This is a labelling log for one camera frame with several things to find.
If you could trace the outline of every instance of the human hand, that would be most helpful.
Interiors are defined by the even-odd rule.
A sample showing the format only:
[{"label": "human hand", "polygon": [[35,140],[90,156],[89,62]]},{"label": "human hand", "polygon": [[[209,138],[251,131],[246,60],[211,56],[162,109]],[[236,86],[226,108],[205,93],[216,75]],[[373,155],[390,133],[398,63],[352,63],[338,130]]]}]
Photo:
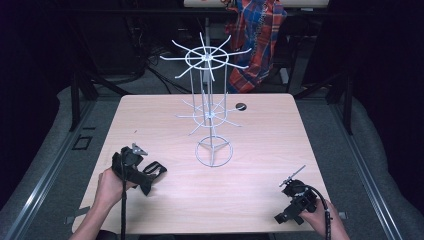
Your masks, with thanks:
[{"label": "human hand", "polygon": [[[321,200],[316,199],[316,206],[317,209],[315,212],[307,212],[303,211],[299,214],[301,218],[303,218],[305,221],[307,221],[312,228],[322,237],[325,237],[326,233],[326,223],[325,223],[325,210],[321,203]],[[334,240],[347,240],[349,239],[349,236],[346,233],[346,230],[344,228],[343,222],[340,219],[339,212],[337,211],[336,207],[329,202],[328,200],[325,200],[328,206],[328,209],[330,210],[330,217],[331,217],[331,238]]]},{"label": "human hand", "polygon": [[[134,186],[137,184],[127,182],[126,190]],[[113,170],[108,168],[100,173],[94,204],[110,209],[121,200],[121,196],[122,180],[116,176]]]}]

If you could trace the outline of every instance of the dark background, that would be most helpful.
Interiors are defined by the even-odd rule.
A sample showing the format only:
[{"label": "dark background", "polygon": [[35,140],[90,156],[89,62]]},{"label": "dark background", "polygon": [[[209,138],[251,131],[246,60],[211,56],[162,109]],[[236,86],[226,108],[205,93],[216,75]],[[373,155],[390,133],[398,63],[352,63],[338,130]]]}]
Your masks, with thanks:
[{"label": "dark background", "polygon": [[[168,2],[168,7],[178,7],[181,1]],[[420,23],[424,15],[418,4],[409,2],[395,8],[388,8],[394,5],[387,1],[341,2],[332,1],[329,11],[374,11],[380,21],[373,25],[377,29],[369,34],[367,27],[372,24],[365,17],[325,20],[304,83],[324,81],[352,64],[351,56],[356,54],[352,65],[357,70],[354,96],[365,106],[380,134],[390,174],[402,194],[423,213],[424,29]],[[139,63],[148,51],[134,48],[131,34],[124,30],[128,23],[122,18],[105,28],[100,27],[104,20],[86,17],[78,21],[91,26],[72,29],[63,16],[52,21],[42,10],[55,6],[51,1],[0,3],[1,207],[48,133],[59,107],[56,94],[70,85],[75,65],[102,74],[136,74],[142,71]],[[158,26],[162,30],[175,27],[155,21],[149,28]],[[169,32],[158,39],[167,42],[173,31]],[[358,43],[364,40],[367,50],[358,51]],[[109,52],[101,51],[102,46]]]}]

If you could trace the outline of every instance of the black round object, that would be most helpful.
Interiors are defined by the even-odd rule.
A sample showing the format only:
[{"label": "black round object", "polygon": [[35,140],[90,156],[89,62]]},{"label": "black round object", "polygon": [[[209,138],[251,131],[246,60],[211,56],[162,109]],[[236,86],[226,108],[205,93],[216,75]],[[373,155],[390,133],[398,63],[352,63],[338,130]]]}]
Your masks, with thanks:
[{"label": "black round object", "polygon": [[237,104],[236,104],[236,108],[237,108],[239,111],[244,111],[244,110],[246,110],[246,109],[247,109],[247,106],[246,106],[246,104],[244,104],[244,103],[237,103]]}]

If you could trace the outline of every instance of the hand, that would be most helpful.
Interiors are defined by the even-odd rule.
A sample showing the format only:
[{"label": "hand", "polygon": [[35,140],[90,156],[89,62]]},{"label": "hand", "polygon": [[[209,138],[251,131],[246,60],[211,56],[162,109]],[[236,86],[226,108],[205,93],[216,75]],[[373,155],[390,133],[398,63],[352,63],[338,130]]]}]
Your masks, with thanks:
[{"label": "hand", "polygon": [[[136,185],[135,183],[127,182],[126,190]],[[107,215],[112,207],[121,200],[121,197],[122,180],[115,175],[111,168],[108,168],[99,174],[93,206],[70,239],[96,239]]]},{"label": "hand", "polygon": [[[137,186],[132,182],[127,182],[126,190]],[[102,207],[112,208],[122,196],[122,180],[116,176],[111,168],[106,169],[99,174],[99,182],[97,185],[96,197],[94,204]]]},{"label": "hand", "polygon": [[[316,206],[317,209],[315,212],[310,213],[307,211],[303,211],[299,214],[301,218],[303,218],[305,221],[307,221],[312,228],[322,237],[325,237],[325,210],[322,206],[322,202],[320,199],[316,199]],[[336,207],[329,202],[328,200],[325,200],[328,206],[328,209],[330,210],[330,217],[331,220],[331,239],[333,240],[346,240],[349,239],[349,236],[346,233],[346,230],[343,226],[343,222],[340,219],[339,212],[337,211]]]}]

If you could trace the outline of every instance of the wooden table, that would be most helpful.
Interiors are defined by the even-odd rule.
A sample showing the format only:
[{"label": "wooden table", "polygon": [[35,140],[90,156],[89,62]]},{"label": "wooden table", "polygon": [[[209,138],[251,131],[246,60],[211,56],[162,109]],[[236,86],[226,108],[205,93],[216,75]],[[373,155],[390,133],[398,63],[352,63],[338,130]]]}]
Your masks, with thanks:
[{"label": "wooden table", "polygon": [[[219,100],[223,95],[215,95]],[[229,112],[228,121],[217,127],[233,146],[231,160],[221,167],[207,167],[195,156],[199,140],[209,134],[196,127],[190,115],[191,95],[128,95],[122,98],[97,165],[81,203],[91,206],[98,175],[111,166],[112,155],[137,143],[149,155],[139,165],[158,161],[168,172],[146,197],[139,188],[128,191],[128,234],[249,233],[311,231],[309,224],[294,221],[278,224],[274,216],[291,198],[279,184],[303,169],[299,179],[329,199],[298,109],[289,94],[231,94],[228,108],[245,103],[245,111]],[[102,229],[119,233],[118,203]],[[76,218],[73,231],[84,216]]]}]

